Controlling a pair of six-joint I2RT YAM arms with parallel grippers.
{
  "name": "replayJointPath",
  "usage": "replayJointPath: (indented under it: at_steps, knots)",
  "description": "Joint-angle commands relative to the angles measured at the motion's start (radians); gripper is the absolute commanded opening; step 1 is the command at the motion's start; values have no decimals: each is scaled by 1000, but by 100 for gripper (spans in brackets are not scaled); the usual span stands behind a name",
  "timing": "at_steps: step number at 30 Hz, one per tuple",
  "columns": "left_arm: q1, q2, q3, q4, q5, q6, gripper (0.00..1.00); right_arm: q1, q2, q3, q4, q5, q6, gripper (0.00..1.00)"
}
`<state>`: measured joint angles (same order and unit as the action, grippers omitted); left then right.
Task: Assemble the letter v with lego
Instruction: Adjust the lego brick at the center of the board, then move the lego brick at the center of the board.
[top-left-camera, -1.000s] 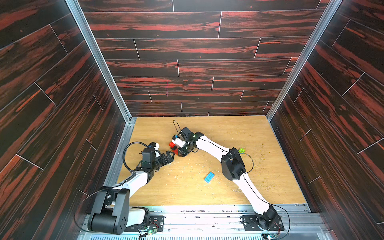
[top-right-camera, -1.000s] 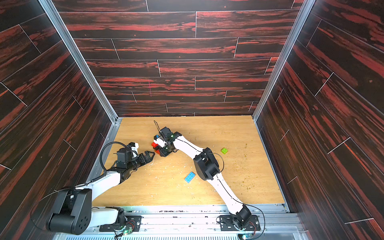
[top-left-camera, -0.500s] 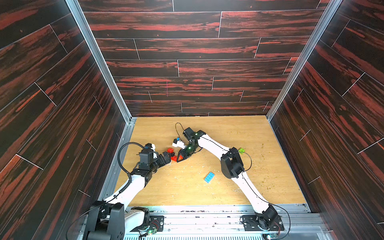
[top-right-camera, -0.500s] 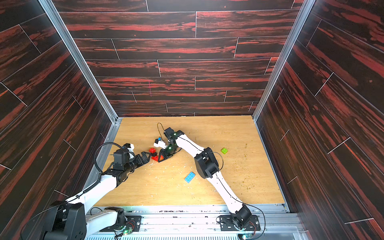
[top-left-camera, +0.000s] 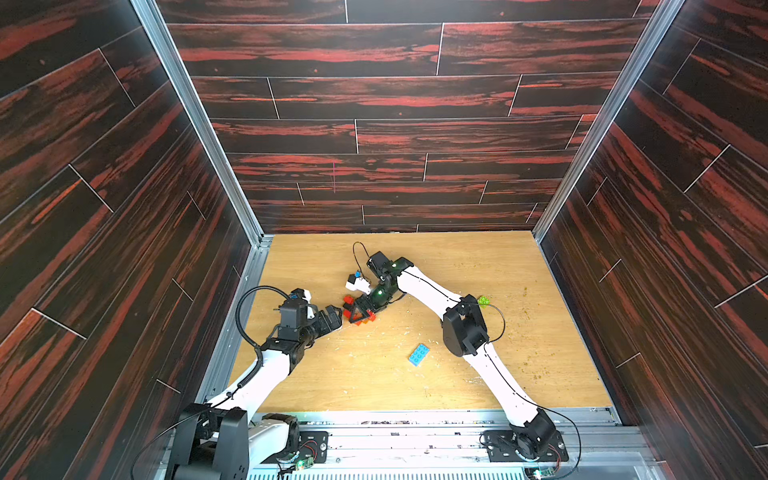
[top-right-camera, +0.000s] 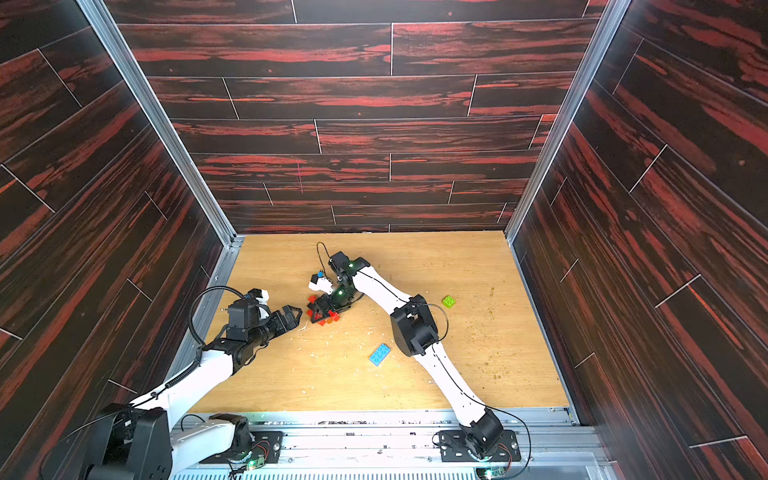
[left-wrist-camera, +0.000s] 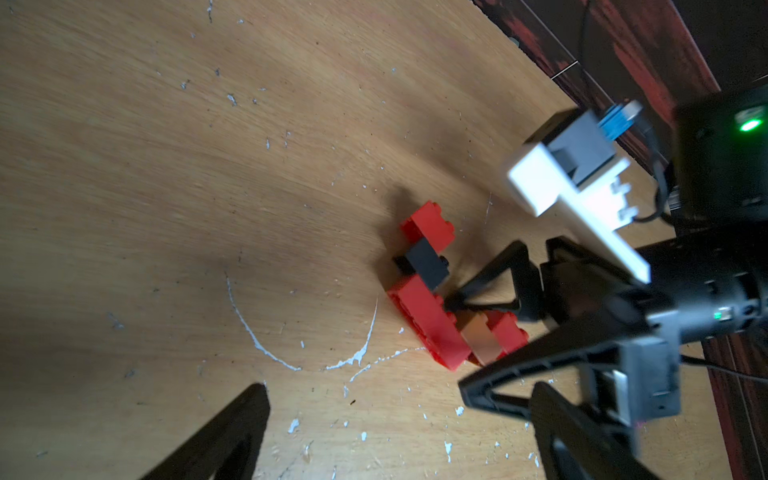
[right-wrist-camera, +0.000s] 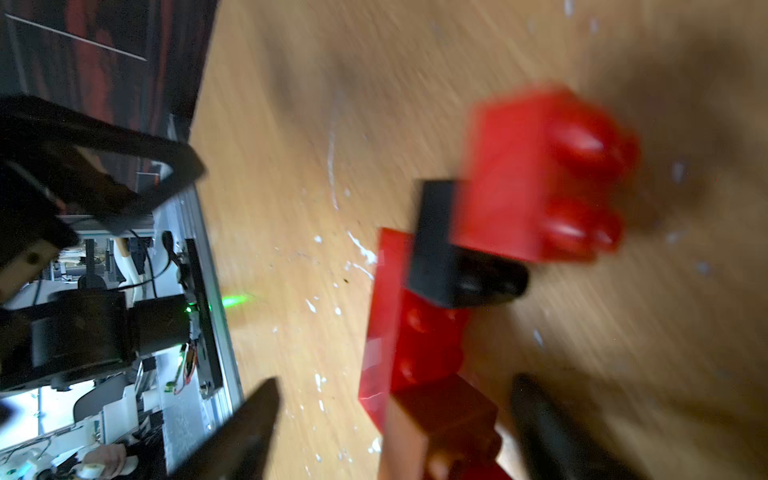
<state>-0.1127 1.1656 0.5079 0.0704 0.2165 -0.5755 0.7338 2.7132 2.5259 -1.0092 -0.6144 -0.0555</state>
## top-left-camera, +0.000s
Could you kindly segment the red 2x4 lego brick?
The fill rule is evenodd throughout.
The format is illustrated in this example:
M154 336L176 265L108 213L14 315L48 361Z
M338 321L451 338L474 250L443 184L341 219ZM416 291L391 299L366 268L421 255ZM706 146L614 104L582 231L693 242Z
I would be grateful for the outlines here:
M350 313L349 322L354 325L361 325L372 322L376 319L376 313L372 310L356 309Z

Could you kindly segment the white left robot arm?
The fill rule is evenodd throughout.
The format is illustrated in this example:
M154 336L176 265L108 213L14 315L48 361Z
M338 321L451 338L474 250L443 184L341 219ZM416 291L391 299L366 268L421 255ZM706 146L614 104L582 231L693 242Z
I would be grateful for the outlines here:
M280 312L281 322L259 346L250 370L211 401L182 411L174 426L167 479L246 479L265 461L283 476L317 460L317 441L301 438L295 416L258 416L257 411L317 339L341 328L342 310L299 304Z

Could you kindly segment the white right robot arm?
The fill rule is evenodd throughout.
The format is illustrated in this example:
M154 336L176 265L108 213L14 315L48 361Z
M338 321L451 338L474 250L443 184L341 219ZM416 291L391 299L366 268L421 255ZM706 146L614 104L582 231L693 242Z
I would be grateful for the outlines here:
M368 260L368 267L378 283L372 285L360 271L348 276L345 287L360 295L344 298L345 318L353 324L374 320L378 312L393 302L396 292L421 302L439 318L446 348L479 374L501 405L518 454L536 460L546 453L557 434L554 422L501 361L489 337L479 300L440 286L404 257L391 261L378 252Z

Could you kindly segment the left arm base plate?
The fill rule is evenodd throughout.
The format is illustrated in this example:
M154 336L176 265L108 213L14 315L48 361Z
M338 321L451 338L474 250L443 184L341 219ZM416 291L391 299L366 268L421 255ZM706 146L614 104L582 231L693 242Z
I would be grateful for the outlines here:
M327 461L329 433L327 431L300 431L297 440L290 440L280 452L261 462L266 464L297 464L309 468Z

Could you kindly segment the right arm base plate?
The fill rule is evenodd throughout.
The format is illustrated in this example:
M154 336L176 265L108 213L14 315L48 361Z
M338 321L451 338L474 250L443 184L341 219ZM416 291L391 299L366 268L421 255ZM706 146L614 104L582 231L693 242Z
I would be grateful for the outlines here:
M548 439L537 440L513 430L486 430L480 434L479 441L492 463L557 464L569 460L569 453L559 431L555 431Z

